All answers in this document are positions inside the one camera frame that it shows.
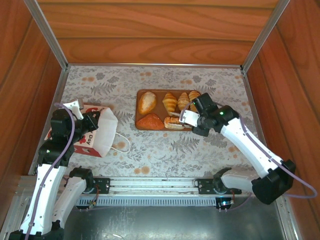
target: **wooden panel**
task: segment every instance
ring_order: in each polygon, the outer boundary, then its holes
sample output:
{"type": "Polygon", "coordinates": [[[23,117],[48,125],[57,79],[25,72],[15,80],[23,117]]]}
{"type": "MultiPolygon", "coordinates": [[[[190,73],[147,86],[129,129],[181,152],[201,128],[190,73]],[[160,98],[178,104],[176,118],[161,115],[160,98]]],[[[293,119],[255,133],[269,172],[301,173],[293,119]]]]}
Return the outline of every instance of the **wooden panel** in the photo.
{"type": "MultiPolygon", "coordinates": [[[[315,0],[291,0],[248,71],[268,145],[281,157],[292,157],[297,166],[296,174],[318,191],[319,20],[320,6],[315,0]]],[[[311,194],[297,181],[290,192],[311,194]]],[[[309,200],[291,198],[290,201],[303,239],[319,239],[320,196],[309,200]]]]}
{"type": "Polygon", "coordinates": [[[277,26],[307,97],[320,120],[319,23],[319,1],[316,3],[315,0],[293,0],[277,26]]]}
{"type": "Polygon", "coordinates": [[[193,38],[255,41],[272,10],[136,4],[44,4],[58,38],[193,38]]]}
{"type": "Polygon", "coordinates": [[[277,0],[38,0],[39,3],[172,4],[274,8],[277,0]]]}
{"type": "MultiPolygon", "coordinates": [[[[23,130],[0,184],[0,202],[3,210],[10,206],[20,175],[28,173],[56,90],[61,67],[52,52],[46,61],[44,71],[41,69],[39,72],[43,72],[42,77],[37,80],[35,97],[32,96],[32,101],[29,101],[32,103],[28,116],[24,120],[23,130]]],[[[5,213],[3,211],[0,214],[0,223],[3,222],[5,213]]]]}
{"type": "Polygon", "coordinates": [[[0,112],[2,114],[18,114],[19,117],[4,117],[0,124],[1,163],[6,165],[17,142],[24,121],[31,107],[32,99],[37,91],[39,79],[46,65],[50,49],[46,40],[33,21],[26,34],[21,49],[0,89],[0,112]]]}
{"type": "Polygon", "coordinates": [[[181,39],[60,39],[70,63],[243,63],[253,43],[181,39]]]}
{"type": "MultiPolygon", "coordinates": [[[[274,100],[270,95],[259,57],[253,61],[247,76],[267,146],[282,159],[294,160],[287,138],[280,124],[279,115],[273,103],[274,100]]],[[[299,169],[297,169],[295,174],[302,177],[299,174],[299,169]]],[[[306,195],[305,188],[297,181],[293,182],[293,187],[288,192],[291,194],[306,195]]],[[[294,199],[293,208],[304,239],[316,239],[316,236],[320,234],[318,232],[319,226],[314,217],[315,213],[310,201],[306,199],[294,199]]]]}
{"type": "Polygon", "coordinates": [[[258,57],[247,77],[267,146],[282,159],[293,159],[258,57]]]}
{"type": "Polygon", "coordinates": [[[20,0],[0,1],[0,87],[4,76],[16,56],[16,52],[31,22],[31,15],[20,0]]]}

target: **patterned table mat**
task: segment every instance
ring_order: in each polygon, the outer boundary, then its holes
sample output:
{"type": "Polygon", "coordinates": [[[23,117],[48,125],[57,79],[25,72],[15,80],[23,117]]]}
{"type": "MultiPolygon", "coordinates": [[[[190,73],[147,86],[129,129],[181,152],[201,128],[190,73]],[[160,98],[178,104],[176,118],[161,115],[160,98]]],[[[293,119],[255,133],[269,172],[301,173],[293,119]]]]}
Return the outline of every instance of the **patterned table mat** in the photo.
{"type": "MultiPolygon", "coordinates": [[[[210,131],[208,137],[192,132],[140,131],[135,127],[136,95],[140,89],[185,89],[209,93],[230,105],[257,135],[240,69],[72,66],[62,102],[83,98],[85,103],[108,106],[118,118],[117,132],[131,142],[127,154],[111,149],[99,158],[74,153],[74,167],[90,168],[95,176],[211,177],[224,167],[252,170],[245,156],[225,137],[210,131]]],[[[126,141],[115,137],[114,146],[125,151],[126,141]]]]}

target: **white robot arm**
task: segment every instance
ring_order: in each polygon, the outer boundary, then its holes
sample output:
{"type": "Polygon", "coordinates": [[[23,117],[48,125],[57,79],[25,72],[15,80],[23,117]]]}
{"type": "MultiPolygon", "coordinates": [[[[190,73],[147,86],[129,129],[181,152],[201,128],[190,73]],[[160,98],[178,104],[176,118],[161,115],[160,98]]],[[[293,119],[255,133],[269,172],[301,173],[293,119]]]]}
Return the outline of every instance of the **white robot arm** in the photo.
{"type": "Polygon", "coordinates": [[[50,122],[51,137],[38,151],[37,180],[30,207],[20,229],[12,232],[9,240],[63,240],[65,222],[76,200],[82,192],[89,192],[95,187],[92,171],[76,167],[70,172],[65,189],[56,201],[61,179],[74,152],[74,143],[87,132],[98,128],[100,113],[82,114],[82,105],[82,100],[76,99],[64,104],[64,108],[72,112],[68,113],[65,109],[53,112],[50,122]],[[77,120],[71,134],[73,115],[77,120]]]}
{"type": "Polygon", "coordinates": [[[294,173],[296,166],[291,161],[283,161],[264,146],[244,125],[241,116],[230,106],[218,106],[207,93],[192,101],[198,113],[185,110],[181,112],[180,122],[192,125],[192,132],[207,137],[210,129],[228,138],[251,162],[256,173],[241,169],[228,169],[220,178],[213,179],[219,189],[241,189],[253,192],[265,204],[292,187],[293,178],[279,168],[282,165],[294,173]]]}

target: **wooden cutting board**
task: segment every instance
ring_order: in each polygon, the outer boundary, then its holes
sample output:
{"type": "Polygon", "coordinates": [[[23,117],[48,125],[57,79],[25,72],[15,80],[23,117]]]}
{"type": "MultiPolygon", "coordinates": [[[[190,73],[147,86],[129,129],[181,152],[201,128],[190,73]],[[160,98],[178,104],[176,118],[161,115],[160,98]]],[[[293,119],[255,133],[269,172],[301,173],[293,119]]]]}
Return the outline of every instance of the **wooden cutting board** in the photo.
{"type": "MultiPolygon", "coordinates": [[[[170,92],[172,93],[173,96],[176,97],[176,99],[178,100],[180,95],[184,92],[186,92],[188,95],[191,91],[194,90],[178,90],[178,89],[140,89],[137,94],[136,94],[136,107],[135,107],[135,127],[139,130],[145,130],[142,128],[137,127],[137,121],[139,121],[140,119],[142,119],[143,117],[145,117],[146,115],[142,115],[139,113],[138,111],[138,102],[142,96],[142,94],[146,93],[146,92],[152,92],[155,94],[156,96],[156,106],[155,108],[149,112],[149,113],[154,113],[156,114],[161,121],[163,122],[165,120],[166,117],[169,117],[169,114],[162,102],[162,100],[165,98],[165,95],[170,92]]],[[[175,107],[175,113],[180,114],[180,110],[178,108],[178,104],[175,107]]],[[[161,130],[145,130],[145,131],[191,131],[191,128],[184,128],[183,130],[172,130],[172,129],[168,129],[168,128],[163,128],[161,130]]]]}

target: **bread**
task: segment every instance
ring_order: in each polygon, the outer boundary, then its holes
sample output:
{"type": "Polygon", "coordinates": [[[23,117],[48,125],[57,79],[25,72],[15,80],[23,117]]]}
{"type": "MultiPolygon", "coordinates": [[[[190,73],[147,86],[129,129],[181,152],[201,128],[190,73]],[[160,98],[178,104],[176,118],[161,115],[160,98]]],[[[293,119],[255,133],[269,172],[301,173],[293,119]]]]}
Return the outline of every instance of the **bread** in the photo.
{"type": "Polygon", "coordinates": [[[172,116],[171,112],[174,112],[177,106],[177,99],[175,96],[172,95],[171,92],[167,92],[166,95],[164,96],[164,99],[162,100],[163,105],[168,112],[169,116],[172,116]]]}
{"type": "Polygon", "coordinates": [[[185,106],[188,105],[189,102],[190,102],[190,100],[189,100],[188,94],[186,92],[183,92],[178,99],[179,110],[182,111],[185,108],[185,106]]]}
{"type": "MultiPolygon", "coordinates": [[[[189,93],[190,102],[191,102],[193,99],[195,99],[195,98],[197,98],[197,97],[199,97],[199,96],[200,96],[200,93],[199,93],[199,92],[197,92],[197,91],[191,91],[191,92],[189,93]]],[[[195,113],[198,112],[194,104],[190,104],[190,110],[193,111],[193,112],[195,112],[195,113]]]]}
{"type": "Polygon", "coordinates": [[[167,116],[164,119],[164,127],[166,129],[172,129],[172,130],[183,130],[185,128],[185,126],[183,126],[179,122],[179,118],[178,117],[170,117],[170,116],[167,116]]]}
{"type": "Polygon", "coordinates": [[[150,113],[157,105],[156,95],[153,92],[147,91],[142,94],[139,103],[138,111],[140,114],[145,115],[150,113]]]}
{"type": "Polygon", "coordinates": [[[155,113],[149,113],[139,121],[136,122],[135,126],[138,129],[144,130],[161,130],[165,127],[164,123],[155,113]]]}

